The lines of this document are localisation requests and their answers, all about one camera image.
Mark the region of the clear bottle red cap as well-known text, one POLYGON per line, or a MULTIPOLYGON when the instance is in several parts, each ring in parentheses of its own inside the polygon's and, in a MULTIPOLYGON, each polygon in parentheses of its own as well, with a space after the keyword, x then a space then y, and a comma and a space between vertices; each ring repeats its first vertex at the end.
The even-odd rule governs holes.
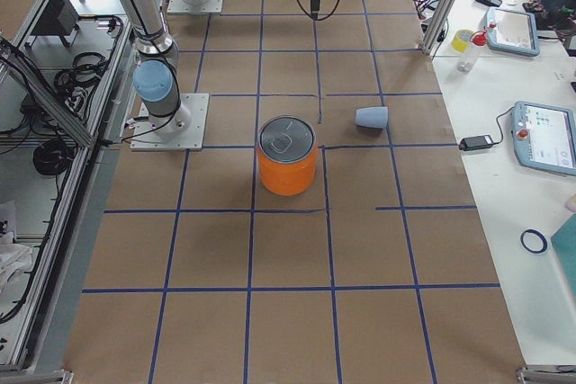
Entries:
POLYGON ((481 30, 474 32, 458 60, 456 68, 463 73, 469 73, 475 65, 478 57, 485 51, 487 45, 487 31, 481 30))

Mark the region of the teach pendant tablet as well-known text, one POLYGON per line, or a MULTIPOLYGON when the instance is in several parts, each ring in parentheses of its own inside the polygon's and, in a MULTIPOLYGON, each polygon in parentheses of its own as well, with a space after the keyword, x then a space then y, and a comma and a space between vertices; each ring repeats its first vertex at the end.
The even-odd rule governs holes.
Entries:
POLYGON ((490 7, 485 26, 491 49, 526 57, 540 54, 536 18, 531 13, 490 7))
POLYGON ((511 136, 524 167, 575 175, 575 118, 563 107, 518 101, 511 112, 511 136))

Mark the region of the aluminium side frame rail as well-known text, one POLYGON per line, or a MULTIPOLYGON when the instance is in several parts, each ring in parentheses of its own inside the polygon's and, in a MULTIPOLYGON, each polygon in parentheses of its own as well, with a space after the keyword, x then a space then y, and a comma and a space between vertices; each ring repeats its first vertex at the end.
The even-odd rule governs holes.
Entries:
POLYGON ((78 154, 58 180, 39 174, 32 163, 33 150, 47 138, 29 129, 1 145, 1 201, 13 202, 16 241, 32 250, 31 269, 1 292, 1 370, 23 369, 33 350, 32 333, 42 297, 64 236, 77 186, 96 140, 107 94, 120 64, 131 27, 124 23, 115 30, 119 36, 111 63, 94 94, 88 121, 82 121, 57 101, 52 75, 66 67, 78 51, 100 49, 104 32, 96 27, 109 20, 105 13, 83 14, 85 29, 75 48, 57 40, 40 40, 25 46, 49 0, 1 0, 1 118, 20 115, 25 96, 47 113, 59 126, 63 139, 77 146, 78 154))

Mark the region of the orange can with silver lid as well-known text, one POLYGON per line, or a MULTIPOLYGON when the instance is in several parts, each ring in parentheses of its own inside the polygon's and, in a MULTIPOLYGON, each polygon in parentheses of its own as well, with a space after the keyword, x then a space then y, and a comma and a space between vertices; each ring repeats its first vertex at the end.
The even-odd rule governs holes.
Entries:
POLYGON ((307 121, 292 115, 272 118, 258 134, 260 181, 277 195, 298 195, 314 181, 317 153, 316 135, 307 121))

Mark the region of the near teach pendant tablet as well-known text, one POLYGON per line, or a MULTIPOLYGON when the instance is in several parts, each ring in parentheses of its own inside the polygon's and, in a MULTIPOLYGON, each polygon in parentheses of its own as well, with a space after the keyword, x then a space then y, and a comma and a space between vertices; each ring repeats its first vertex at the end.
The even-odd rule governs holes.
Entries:
POLYGON ((511 136, 524 167, 575 175, 575 118, 563 107, 518 101, 511 112, 511 136))

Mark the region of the yellow tape roll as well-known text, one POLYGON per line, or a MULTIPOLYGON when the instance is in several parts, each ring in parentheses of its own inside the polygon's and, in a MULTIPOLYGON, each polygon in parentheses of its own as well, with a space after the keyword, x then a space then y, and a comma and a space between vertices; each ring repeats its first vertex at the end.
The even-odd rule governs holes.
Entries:
POLYGON ((456 31, 451 40, 451 47, 458 53, 464 53, 473 34, 474 31, 466 29, 456 31))

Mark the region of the light blue plastic cup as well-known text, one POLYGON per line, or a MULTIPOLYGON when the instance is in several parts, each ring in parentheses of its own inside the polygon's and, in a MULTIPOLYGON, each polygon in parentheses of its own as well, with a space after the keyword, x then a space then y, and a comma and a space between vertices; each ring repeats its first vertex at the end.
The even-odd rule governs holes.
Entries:
POLYGON ((355 111, 355 125, 369 129, 386 129, 389 110, 386 106, 359 108, 355 111))

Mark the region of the far teach pendant tablet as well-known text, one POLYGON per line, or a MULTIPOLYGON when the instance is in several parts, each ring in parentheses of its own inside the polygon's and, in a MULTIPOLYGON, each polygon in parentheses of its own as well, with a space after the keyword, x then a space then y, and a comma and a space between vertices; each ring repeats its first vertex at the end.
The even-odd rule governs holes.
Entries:
POLYGON ((540 54, 536 18, 531 13, 490 7, 485 26, 491 49, 526 57, 540 54))

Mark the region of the teal board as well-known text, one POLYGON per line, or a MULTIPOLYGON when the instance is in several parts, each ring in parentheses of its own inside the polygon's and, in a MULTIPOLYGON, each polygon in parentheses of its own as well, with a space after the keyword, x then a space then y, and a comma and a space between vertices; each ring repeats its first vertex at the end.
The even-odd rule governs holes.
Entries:
POLYGON ((572 214, 552 236, 553 250, 572 291, 576 283, 575 219, 576 215, 572 214))

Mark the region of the black power adapter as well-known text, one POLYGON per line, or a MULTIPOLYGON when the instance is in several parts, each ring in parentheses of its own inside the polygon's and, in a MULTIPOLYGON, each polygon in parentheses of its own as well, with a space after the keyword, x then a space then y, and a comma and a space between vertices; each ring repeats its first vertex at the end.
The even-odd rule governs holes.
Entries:
POLYGON ((476 151, 488 149, 494 146, 490 135, 479 135, 462 138, 458 144, 461 151, 476 151))

